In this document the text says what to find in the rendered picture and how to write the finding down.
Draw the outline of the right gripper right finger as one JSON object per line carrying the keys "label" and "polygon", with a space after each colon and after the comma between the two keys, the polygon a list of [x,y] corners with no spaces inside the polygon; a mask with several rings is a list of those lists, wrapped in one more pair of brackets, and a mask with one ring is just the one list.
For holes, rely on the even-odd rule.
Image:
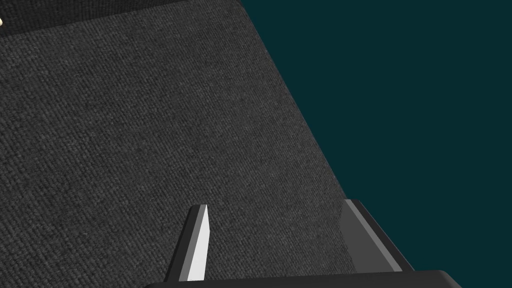
{"label": "right gripper right finger", "polygon": [[339,226],[357,273],[414,271],[358,199],[344,200]]}

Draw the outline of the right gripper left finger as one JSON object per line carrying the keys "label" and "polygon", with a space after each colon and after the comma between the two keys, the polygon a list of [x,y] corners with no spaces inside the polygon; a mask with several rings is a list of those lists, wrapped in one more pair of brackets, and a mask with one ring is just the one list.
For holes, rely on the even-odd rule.
{"label": "right gripper left finger", "polygon": [[193,205],[188,211],[164,281],[205,280],[209,240],[208,206]]}

